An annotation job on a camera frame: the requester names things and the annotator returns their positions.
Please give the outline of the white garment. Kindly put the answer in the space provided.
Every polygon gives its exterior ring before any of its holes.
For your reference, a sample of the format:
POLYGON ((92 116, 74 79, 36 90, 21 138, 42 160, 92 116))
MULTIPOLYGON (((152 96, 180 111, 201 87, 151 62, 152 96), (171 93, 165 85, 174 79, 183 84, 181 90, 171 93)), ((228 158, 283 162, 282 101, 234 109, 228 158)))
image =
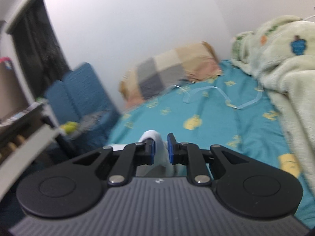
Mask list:
POLYGON ((136 177, 175 177, 178 175, 177 165, 169 161, 167 144, 161 134, 155 130, 145 131, 138 142, 153 140, 155 147, 154 162, 152 165, 140 165, 135 170, 136 177))

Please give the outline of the grey cloth on chair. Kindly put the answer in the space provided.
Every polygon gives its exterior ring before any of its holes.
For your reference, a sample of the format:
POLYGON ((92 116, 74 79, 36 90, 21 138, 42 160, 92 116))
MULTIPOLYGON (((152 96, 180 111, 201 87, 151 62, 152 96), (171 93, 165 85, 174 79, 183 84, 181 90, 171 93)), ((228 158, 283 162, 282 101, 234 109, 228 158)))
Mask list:
POLYGON ((80 126, 78 127, 78 129, 81 132, 92 130, 101 122, 102 118, 108 112, 109 112, 108 110, 101 110, 83 116, 82 119, 80 120, 80 126))

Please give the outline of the teal patterned bed sheet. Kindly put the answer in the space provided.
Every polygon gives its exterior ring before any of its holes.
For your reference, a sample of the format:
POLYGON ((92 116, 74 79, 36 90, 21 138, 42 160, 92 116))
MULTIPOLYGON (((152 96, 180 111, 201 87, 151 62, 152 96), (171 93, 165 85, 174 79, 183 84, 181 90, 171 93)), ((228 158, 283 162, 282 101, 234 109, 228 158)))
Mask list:
POLYGON ((148 130, 166 140, 173 133, 179 142, 202 149, 220 144, 243 155, 281 168, 298 178, 303 198, 296 217, 314 227, 314 196, 297 158, 289 149, 279 112, 257 80, 231 62, 220 63, 223 75, 169 90, 133 110, 115 125, 108 142, 129 144, 148 130))

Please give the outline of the checkered pillow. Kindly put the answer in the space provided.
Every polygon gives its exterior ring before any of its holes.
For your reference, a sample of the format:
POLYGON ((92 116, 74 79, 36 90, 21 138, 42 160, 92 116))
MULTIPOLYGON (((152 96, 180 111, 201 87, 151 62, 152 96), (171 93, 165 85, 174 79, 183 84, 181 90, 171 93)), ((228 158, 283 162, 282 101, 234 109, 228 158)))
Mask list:
POLYGON ((151 57, 128 70, 119 92, 127 109, 150 100, 172 85, 197 83, 222 75, 211 45, 202 41, 151 57))

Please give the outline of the blue covered sofa chair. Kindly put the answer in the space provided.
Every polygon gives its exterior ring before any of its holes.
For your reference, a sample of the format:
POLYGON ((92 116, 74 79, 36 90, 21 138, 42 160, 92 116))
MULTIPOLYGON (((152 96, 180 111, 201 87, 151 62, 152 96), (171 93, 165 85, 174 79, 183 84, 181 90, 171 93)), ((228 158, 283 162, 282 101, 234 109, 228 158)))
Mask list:
POLYGON ((45 92, 55 117, 60 125, 76 122, 80 126, 83 116, 108 110, 101 122, 90 131, 81 132, 78 127, 69 139, 80 153, 85 153, 107 144, 120 114, 104 90, 90 63, 83 63, 74 71, 66 73, 62 80, 55 81, 45 92))

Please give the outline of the wooden desk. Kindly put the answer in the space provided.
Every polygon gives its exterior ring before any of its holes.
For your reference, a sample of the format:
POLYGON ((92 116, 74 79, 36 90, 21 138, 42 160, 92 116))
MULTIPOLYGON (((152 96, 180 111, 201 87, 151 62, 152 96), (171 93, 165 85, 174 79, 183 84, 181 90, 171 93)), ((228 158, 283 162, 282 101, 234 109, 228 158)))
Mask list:
POLYGON ((1 199, 17 179, 41 153, 60 135, 60 130, 50 121, 47 99, 33 102, 1 124, 1 150, 8 156, 1 158, 1 199))

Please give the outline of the dark window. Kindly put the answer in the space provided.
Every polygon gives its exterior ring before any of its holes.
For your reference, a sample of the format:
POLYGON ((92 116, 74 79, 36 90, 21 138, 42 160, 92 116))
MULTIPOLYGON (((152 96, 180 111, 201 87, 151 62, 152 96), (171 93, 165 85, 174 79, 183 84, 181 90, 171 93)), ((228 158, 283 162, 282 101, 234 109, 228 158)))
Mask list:
POLYGON ((30 0, 9 27, 14 48, 32 96, 46 90, 70 71, 55 36, 44 0, 30 0))

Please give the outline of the light green fleece blanket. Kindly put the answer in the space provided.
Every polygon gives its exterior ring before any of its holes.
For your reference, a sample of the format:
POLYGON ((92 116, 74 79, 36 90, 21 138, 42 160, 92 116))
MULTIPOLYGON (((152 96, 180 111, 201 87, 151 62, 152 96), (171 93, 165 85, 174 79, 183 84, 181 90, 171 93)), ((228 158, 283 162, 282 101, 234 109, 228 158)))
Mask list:
POLYGON ((314 22, 280 16, 233 38, 231 62, 267 90, 314 189, 314 22))

